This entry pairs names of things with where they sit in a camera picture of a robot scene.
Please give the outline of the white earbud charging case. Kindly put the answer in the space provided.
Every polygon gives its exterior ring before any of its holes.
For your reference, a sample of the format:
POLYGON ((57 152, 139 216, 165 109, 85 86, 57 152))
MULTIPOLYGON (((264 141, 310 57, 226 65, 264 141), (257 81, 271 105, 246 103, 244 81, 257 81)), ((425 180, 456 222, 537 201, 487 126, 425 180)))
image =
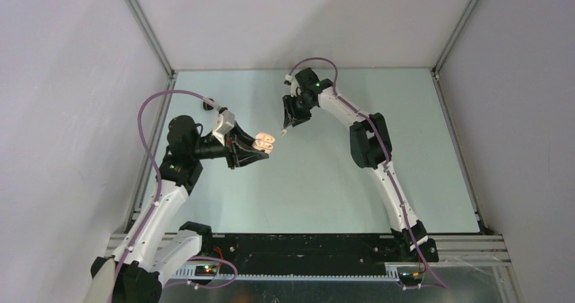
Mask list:
POLYGON ((254 141, 252 143, 252 147, 256 150, 262 151, 266 154, 269 154, 274 149, 275 137, 264 132, 260 132, 256 134, 254 141))

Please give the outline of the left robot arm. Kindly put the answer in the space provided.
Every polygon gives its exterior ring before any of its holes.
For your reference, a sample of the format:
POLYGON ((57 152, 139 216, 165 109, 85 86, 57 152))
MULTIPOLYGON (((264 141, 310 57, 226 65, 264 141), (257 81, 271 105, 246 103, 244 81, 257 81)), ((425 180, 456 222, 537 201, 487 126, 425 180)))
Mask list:
POLYGON ((230 169, 268 159, 275 138, 264 132, 245 133, 233 113, 221 111, 211 132, 186 115, 168 125, 167 148, 155 166, 155 193, 134 225, 109 257, 92 264, 92 284, 86 302, 158 302, 172 275, 191 260, 226 264, 213 256, 210 226, 186 222, 166 246, 162 238, 197 184, 206 159, 223 158, 230 169))

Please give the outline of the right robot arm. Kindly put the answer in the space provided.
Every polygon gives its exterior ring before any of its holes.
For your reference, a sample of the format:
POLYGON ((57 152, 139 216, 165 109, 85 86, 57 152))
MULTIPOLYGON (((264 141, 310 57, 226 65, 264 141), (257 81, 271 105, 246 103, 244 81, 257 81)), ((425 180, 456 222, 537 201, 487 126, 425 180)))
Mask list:
POLYGON ((425 261, 425 253, 434 247, 399 183, 384 116, 361 110, 337 90, 333 81, 319 79, 311 68, 291 71, 284 83, 290 92, 282 98, 283 129, 309 121, 314 108, 332 114, 347 127, 351 157, 357 167, 371 172, 386 208, 395 254, 404 261, 415 257, 425 261))

